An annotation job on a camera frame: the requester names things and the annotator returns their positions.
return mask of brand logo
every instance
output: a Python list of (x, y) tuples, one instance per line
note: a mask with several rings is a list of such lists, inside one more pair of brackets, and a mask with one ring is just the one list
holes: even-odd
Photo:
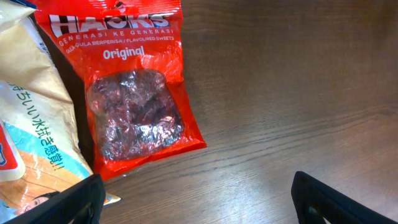
[(7, 160), (4, 157), (4, 154), (2, 153), (2, 144), (0, 143), (0, 166), (6, 165)]
[(159, 14), (118, 16), (96, 19), (94, 17), (49, 15), (52, 32), (56, 37), (89, 30), (137, 29), (170, 27), (170, 22)]

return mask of candy bag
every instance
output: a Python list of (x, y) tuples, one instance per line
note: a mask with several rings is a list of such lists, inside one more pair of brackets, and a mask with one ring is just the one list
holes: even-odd
[(206, 147), (185, 91), (179, 0), (37, 1), (36, 20), (83, 79), (104, 180)]
[[(78, 148), (72, 100), (29, 18), (0, 0), (0, 223), (92, 174)], [(107, 194), (105, 204), (120, 198)]]

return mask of plastic package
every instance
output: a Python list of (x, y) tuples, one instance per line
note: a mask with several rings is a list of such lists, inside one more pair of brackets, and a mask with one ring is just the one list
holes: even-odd
[[(73, 103), (39, 33), (33, 11), (0, 0), (0, 223), (92, 174), (77, 146)], [(105, 204), (120, 198), (107, 195)]]
[(179, 0), (37, 1), (36, 20), (86, 90), (104, 180), (206, 147), (182, 75)]

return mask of hacks candy package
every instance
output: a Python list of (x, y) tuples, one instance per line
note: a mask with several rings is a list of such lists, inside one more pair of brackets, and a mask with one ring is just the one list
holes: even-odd
[[(0, 0), (0, 223), (92, 174), (78, 148), (75, 112), (32, 8)], [(107, 195), (104, 204), (120, 198)]]
[(185, 91), (179, 0), (37, 1), (36, 20), (85, 83), (104, 180), (206, 147)]

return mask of snack bag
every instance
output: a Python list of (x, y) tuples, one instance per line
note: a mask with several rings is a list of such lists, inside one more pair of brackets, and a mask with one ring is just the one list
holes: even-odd
[(185, 91), (179, 0), (38, 1), (36, 20), (84, 80), (104, 180), (206, 147)]
[[(77, 146), (72, 100), (29, 18), (0, 0), (0, 223), (92, 174)], [(107, 195), (105, 203), (120, 198)]]

